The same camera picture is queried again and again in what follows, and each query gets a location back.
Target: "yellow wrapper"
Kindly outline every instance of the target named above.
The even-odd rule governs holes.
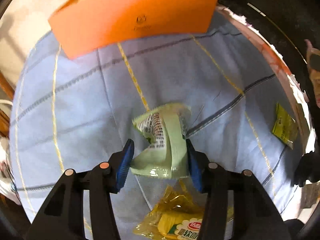
[[[276,113],[277,121],[272,133],[293,149],[293,142],[298,135],[298,125],[279,103],[277,103]]]
[[[154,240],[197,239],[204,208],[192,201],[192,197],[182,181],[179,181],[179,184],[182,192],[175,191],[171,186],[168,186],[162,199],[146,215],[143,222],[133,230],[135,234]],[[227,221],[232,217],[233,208],[230,207],[228,208]]]

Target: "stitched seam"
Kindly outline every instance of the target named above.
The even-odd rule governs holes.
[[[196,38],[198,39],[203,39],[203,38],[208,38],[208,37],[212,37],[213,35],[215,35],[216,33],[221,33],[220,30],[217,30],[215,31],[214,33],[212,34],[209,34],[209,35],[204,35],[204,36],[196,36]],[[221,35],[231,35],[231,36],[238,36],[238,35],[242,35],[242,33],[236,33],[236,34],[231,34],[231,33],[221,33]],[[166,43],[166,44],[163,44],[163,45],[160,45],[160,46],[156,46],[156,47],[151,47],[149,49],[144,49],[144,50],[140,50],[140,51],[137,51],[133,54],[129,54],[127,55],[127,59],[130,59],[130,58],[133,58],[135,57],[136,55],[142,55],[144,53],[148,53],[148,52],[152,52],[152,51],[155,51],[155,50],[158,50],[158,49],[162,49],[162,48],[167,48],[167,47],[171,47],[171,46],[174,46],[176,44],[179,44],[179,43],[182,43],[182,42],[185,42],[185,41],[190,41],[192,40],[192,38],[185,38],[185,39],[182,39],[182,40],[179,40],[179,41],[175,41],[175,42],[169,42],[169,43]],[[123,61],[123,59],[113,59],[111,60],[110,62],[107,62],[105,63],[104,65],[101,66],[102,69],[104,69],[105,67],[109,66],[109,65],[114,65],[114,64],[117,64],[119,62]],[[85,78],[91,76],[94,72],[96,72],[98,69],[98,66],[92,68],[91,70],[89,70],[87,73],[85,74],[82,74],[74,79],[72,79],[71,81],[67,82],[66,84],[58,87],[56,89],[56,93],[57,92],[60,92],[60,91],[63,91],[64,89],[68,88],[69,86],[71,85],[74,85],[76,84],[77,82],[81,81],[81,80],[84,80]],[[31,110],[33,110],[35,107],[37,107],[39,104],[43,103],[44,101],[46,101],[47,99],[49,99],[50,97],[52,96],[52,93],[49,93],[45,96],[43,96],[42,98],[40,98],[39,100],[37,100],[36,102],[34,102],[33,104],[31,104],[29,107],[27,107],[18,117],[18,121],[20,121],[20,119],[22,117],[24,117],[27,113],[29,113]],[[10,126],[14,125],[15,123],[15,120],[12,121],[12,123],[10,123]]]
[[[273,170],[272,170],[273,173],[276,172],[276,170],[277,170],[277,168],[278,168],[278,166],[279,166],[280,160],[282,159],[282,156],[284,155],[285,150],[287,149],[287,147],[288,147],[287,145],[284,146],[284,148],[283,148],[283,150],[282,150],[282,152],[281,152],[281,154],[280,154],[280,156],[279,156],[278,162],[276,163],[276,166],[275,166],[275,167],[273,168]],[[264,181],[262,182],[262,186],[265,186],[270,179],[271,179],[271,174],[269,174],[269,175],[264,179]]]
[[[47,185],[43,185],[43,186],[36,186],[36,187],[26,187],[26,190],[28,190],[28,191],[45,190],[45,189],[53,188],[54,185],[55,185],[55,183],[47,184]]]
[[[63,161],[61,157],[61,152],[59,150],[58,146],[58,140],[57,140],[57,120],[56,120],[56,114],[54,109],[54,104],[56,102],[56,77],[57,77],[57,69],[58,69],[58,57],[61,52],[61,44],[59,45],[59,50],[57,52],[55,63],[54,63],[54,70],[53,70],[53,77],[52,77],[52,103],[51,103],[51,110],[52,110],[52,127],[53,127],[53,143],[56,149],[56,154],[59,160],[59,166],[61,169],[61,173],[64,173],[64,166]]]
[[[44,38],[46,38],[47,36],[49,36],[51,33],[52,33],[52,30],[48,31],[45,35],[43,35],[43,36],[37,41],[37,43],[36,43],[35,46],[38,46],[39,43],[40,43],[41,41],[43,41]]]
[[[233,83],[233,82],[231,81],[231,79],[224,73],[223,69],[219,66],[219,64],[218,64],[218,63],[216,62],[216,60],[212,57],[212,55],[207,51],[207,49],[206,49],[204,46],[202,46],[202,44],[201,44],[199,41],[197,41],[196,38],[195,38],[193,35],[191,35],[191,37],[193,38],[194,42],[195,42],[195,43],[207,54],[207,56],[212,60],[212,62],[215,64],[215,66],[218,68],[218,70],[219,70],[220,73],[224,76],[224,78],[229,82],[229,84],[230,84],[231,86],[233,86],[233,88],[234,88],[235,90],[237,90],[240,94],[243,94],[243,95],[244,95],[244,92],[243,92],[239,87],[237,87],[236,84]],[[265,159],[267,168],[268,168],[268,170],[269,170],[269,172],[270,172],[270,174],[271,174],[271,176],[272,176],[272,181],[273,181],[273,185],[272,185],[272,187],[273,187],[273,195],[276,196],[276,193],[275,193],[275,177],[274,177],[274,175],[273,175],[273,172],[272,172],[272,169],[271,169],[271,166],[270,166],[270,162],[269,162],[269,160],[268,160],[268,158],[267,158],[267,156],[266,156],[266,154],[265,154],[265,152],[264,152],[264,150],[263,150],[263,148],[262,148],[262,145],[261,145],[261,143],[260,143],[258,134],[257,134],[257,132],[256,132],[256,130],[255,130],[254,126],[253,126],[253,123],[251,122],[249,116],[247,115],[247,112],[244,112],[244,115],[245,115],[247,121],[249,122],[249,125],[250,125],[250,127],[251,127],[252,133],[254,134],[254,136],[255,136],[255,138],[256,138],[256,141],[257,141],[258,147],[259,147],[259,149],[260,149],[260,152],[261,152],[263,158]]]
[[[207,127],[210,123],[212,123],[214,120],[216,120],[218,117],[220,117],[222,114],[224,114],[226,111],[228,111],[229,109],[231,109],[233,106],[235,106],[240,100],[241,98],[244,97],[244,95],[252,88],[254,88],[255,86],[259,85],[260,83],[263,83],[267,80],[270,80],[272,78],[274,78],[276,75],[272,74],[268,77],[264,77],[261,78],[253,83],[251,83],[250,85],[248,85],[245,89],[244,89],[244,94],[240,94],[238,95],[234,100],[232,100],[229,104],[227,104],[225,107],[221,108],[220,110],[218,110],[217,112],[215,112],[213,115],[207,117],[205,120],[203,120],[202,122],[200,122],[199,124],[197,124],[195,127],[191,128],[190,130],[187,131],[186,137],[189,138],[193,135],[195,135],[197,132],[199,132],[200,130],[202,130],[203,128]]]
[[[36,44],[33,46],[33,48],[30,50],[29,55],[27,56],[27,58],[26,58],[26,60],[25,60],[24,68],[25,68],[26,65],[29,64],[30,57],[31,57],[32,54],[33,54],[33,49],[36,50],[36,46],[39,45],[39,42],[40,42],[42,39],[44,39],[45,37],[47,37],[50,33],[51,33],[51,31],[47,32],[44,36],[42,36],[42,37],[40,38],[40,40],[37,41],[37,43],[36,43]],[[33,62],[33,63],[31,64],[32,67],[29,67],[29,70],[26,72],[26,74],[30,71],[30,69],[32,69],[32,68],[34,67],[34,63],[35,63],[35,62]]]
[[[299,186],[297,186],[296,189],[294,190],[293,196],[290,198],[290,200],[288,201],[288,203],[287,203],[287,205],[284,207],[284,209],[280,212],[280,215],[282,215],[282,213],[285,211],[285,209],[287,208],[287,206],[290,204],[290,202],[291,202],[291,200],[293,199],[294,194],[296,193],[298,187],[299,187]]]
[[[25,68],[25,71],[23,72],[23,75],[22,75],[22,79],[21,79],[21,84],[20,84],[20,89],[19,89],[19,94],[18,94],[18,101],[17,101],[17,105],[16,105],[16,114],[15,114],[15,120],[16,120],[16,123],[15,123],[15,151],[16,151],[16,159],[17,159],[17,165],[18,165],[18,170],[19,170],[19,174],[20,174],[20,177],[21,177],[21,183],[22,183],[22,187],[23,187],[23,191],[26,195],[26,199],[27,199],[27,202],[31,208],[31,211],[33,212],[34,215],[36,215],[36,212],[31,204],[31,201],[29,199],[29,195],[28,195],[28,192],[26,190],[26,185],[24,183],[24,179],[23,179],[23,176],[22,176],[22,170],[21,170],[21,165],[20,165],[20,160],[19,160],[19,151],[18,151],[18,110],[20,108],[20,100],[21,100],[21,95],[22,95],[22,88],[23,88],[23,82],[24,82],[24,78],[25,78],[25,74],[26,74],[26,71],[28,69],[28,66],[26,66]]]
[[[73,127],[70,127],[70,128],[67,128],[67,129],[64,129],[64,130],[60,130],[59,133],[57,131],[57,137],[61,136],[61,134],[68,134],[70,132],[73,132],[73,131],[76,131],[78,129],[81,129],[81,128],[84,128],[86,126],[89,126],[89,125],[92,125],[94,123],[97,123],[97,122],[100,122],[100,121],[105,121],[105,117],[106,116],[101,116],[99,118],[96,118],[96,119],[93,119],[93,120],[90,120],[88,122],[85,122],[85,123],[81,123],[81,124],[78,124],[76,126],[73,126]],[[32,144],[32,145],[29,145],[29,146],[26,146],[22,149],[20,149],[20,152],[24,152],[24,151],[27,151],[29,150],[30,148],[36,146],[36,145],[41,145],[43,143],[46,143],[48,141],[52,140],[52,135],[50,136],[47,136],[46,138],[42,139],[42,140],[38,140],[36,143]]]
[[[28,68],[28,71],[26,72],[26,74],[28,74],[31,70],[33,70],[33,68],[36,67],[39,64],[39,62],[41,62],[42,60],[44,60],[47,57],[49,57],[55,51],[56,51],[56,49],[53,49],[53,50],[49,51],[48,53],[44,54],[43,57],[41,57],[40,59],[37,59],[35,62],[33,62],[30,65],[30,67]]]

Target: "logo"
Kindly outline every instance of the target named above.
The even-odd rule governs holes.
[[[144,23],[146,20],[147,20],[147,17],[146,17],[144,14],[139,15],[139,16],[137,17],[137,23],[138,23],[138,24],[142,24],[142,23]]]
[[[200,230],[200,227],[201,227],[201,223],[200,222],[191,222],[191,223],[188,224],[188,228],[191,229],[191,230],[198,231],[198,230]]]

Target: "orange panel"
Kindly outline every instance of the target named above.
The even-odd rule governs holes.
[[[70,0],[49,19],[69,58],[128,39],[204,33],[217,0]]]

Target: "light blue fabric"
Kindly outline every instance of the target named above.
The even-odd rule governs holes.
[[[245,95],[228,83],[189,34],[121,44],[149,107],[169,102],[190,106],[187,136],[195,149],[230,171],[252,170],[283,212],[294,194],[290,184],[302,146],[298,137],[291,150],[271,134],[277,102],[293,116],[282,87],[262,54],[219,13],[214,14],[205,35],[195,36]],[[12,168],[31,221],[32,209],[39,210],[61,176],[52,123],[52,81],[58,50],[59,43],[50,32],[31,51],[17,84],[11,116]],[[121,150],[128,138],[135,142],[135,156],[139,154],[148,143],[134,129],[132,119],[144,112],[116,44],[75,60],[61,51],[55,116],[65,169],[90,170]],[[274,180],[245,112],[273,169]],[[124,188],[111,196],[122,239],[141,239],[131,233],[132,228],[156,204],[168,183],[175,181],[135,177],[129,172]],[[84,216],[90,224],[88,202],[86,192]],[[87,228],[86,236],[92,239]]]

